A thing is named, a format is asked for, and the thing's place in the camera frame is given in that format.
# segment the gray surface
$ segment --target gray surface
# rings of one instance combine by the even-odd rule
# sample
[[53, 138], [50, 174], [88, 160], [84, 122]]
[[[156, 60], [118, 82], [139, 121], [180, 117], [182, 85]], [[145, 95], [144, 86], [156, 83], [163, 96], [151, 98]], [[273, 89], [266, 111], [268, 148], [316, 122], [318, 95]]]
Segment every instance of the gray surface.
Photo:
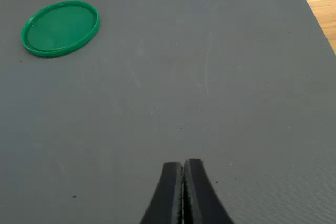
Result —
[[37, 58], [20, 31], [56, 1], [0, 0], [1, 223], [137, 223], [192, 157], [237, 224], [334, 223], [336, 58], [305, 0], [84, 0], [96, 37]]

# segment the green plastic lid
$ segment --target green plastic lid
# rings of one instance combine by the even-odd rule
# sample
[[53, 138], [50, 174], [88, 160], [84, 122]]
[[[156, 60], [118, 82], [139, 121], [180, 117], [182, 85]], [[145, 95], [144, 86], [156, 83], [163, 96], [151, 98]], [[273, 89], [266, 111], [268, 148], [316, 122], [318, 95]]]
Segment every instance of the green plastic lid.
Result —
[[68, 0], [34, 14], [22, 29], [21, 41], [32, 54], [57, 57], [84, 46], [98, 28], [98, 12], [92, 5]]

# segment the gray mat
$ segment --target gray mat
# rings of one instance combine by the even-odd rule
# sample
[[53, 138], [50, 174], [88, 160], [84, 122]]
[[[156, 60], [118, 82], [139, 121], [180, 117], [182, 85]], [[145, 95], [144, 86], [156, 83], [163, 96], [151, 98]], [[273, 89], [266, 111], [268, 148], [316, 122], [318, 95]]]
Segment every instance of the gray mat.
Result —
[[20, 32], [56, 1], [0, 0], [1, 223], [138, 223], [187, 158], [236, 224], [334, 223], [336, 58], [305, 0], [84, 0], [95, 38], [37, 58]]

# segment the scratch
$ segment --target scratch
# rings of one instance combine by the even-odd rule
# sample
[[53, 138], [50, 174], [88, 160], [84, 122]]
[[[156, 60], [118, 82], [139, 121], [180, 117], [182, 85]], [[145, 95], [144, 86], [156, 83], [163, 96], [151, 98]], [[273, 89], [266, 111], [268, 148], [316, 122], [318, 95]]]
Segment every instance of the scratch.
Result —
[[65, 168], [64, 168], [64, 165], [63, 165], [63, 163], [60, 161], [60, 160], [56, 160], [56, 162], [57, 162], [57, 164], [58, 164], [58, 168], [59, 168], [59, 170], [61, 171], [61, 173], [63, 174], [63, 175], [65, 175]]
[[136, 86], [137, 86], [138, 88], [141, 88], [140, 81], [139, 81], [139, 79], [137, 78], [136, 74], [134, 73], [133, 69], [131, 68], [130, 63], [127, 62], [127, 65], [128, 65], [128, 68], [129, 68], [129, 70], [130, 70], [130, 73], [131, 73], [131, 75], [132, 75], [132, 77], [133, 77], [133, 79], [134, 79], [134, 82], [135, 82]]
[[210, 56], [210, 51], [212, 48], [212, 31], [210, 31], [209, 33], [209, 37], [208, 40], [210, 40], [209, 42], [209, 47], [208, 50], [206, 52], [206, 59], [205, 59], [205, 65], [204, 65], [204, 81], [205, 81], [205, 88], [206, 88], [206, 93], [209, 94], [209, 88], [208, 88], [208, 62], [209, 62], [209, 56]]

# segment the green lid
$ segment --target green lid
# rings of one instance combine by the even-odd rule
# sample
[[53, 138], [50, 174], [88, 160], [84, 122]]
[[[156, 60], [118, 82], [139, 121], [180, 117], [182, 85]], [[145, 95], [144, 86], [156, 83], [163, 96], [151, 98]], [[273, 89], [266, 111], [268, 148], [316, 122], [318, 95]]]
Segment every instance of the green lid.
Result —
[[98, 12], [92, 5], [68, 0], [34, 14], [22, 29], [21, 41], [32, 54], [57, 57], [84, 46], [98, 28]]

